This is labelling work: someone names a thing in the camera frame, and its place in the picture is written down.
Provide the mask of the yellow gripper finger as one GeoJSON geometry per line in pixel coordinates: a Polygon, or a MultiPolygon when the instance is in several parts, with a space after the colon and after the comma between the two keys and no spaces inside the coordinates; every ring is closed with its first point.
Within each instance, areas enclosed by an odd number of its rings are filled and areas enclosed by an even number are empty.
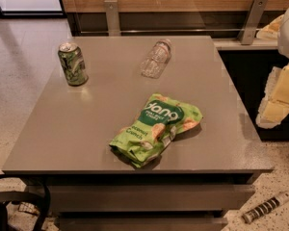
{"type": "Polygon", "coordinates": [[[260,29],[256,37],[258,39],[277,39],[279,27],[281,25],[281,21],[283,18],[283,14],[275,18],[268,25],[260,29]]]}
{"type": "Polygon", "coordinates": [[[256,124],[260,128],[272,129],[289,115],[289,65],[273,67],[268,76],[256,124]]]}

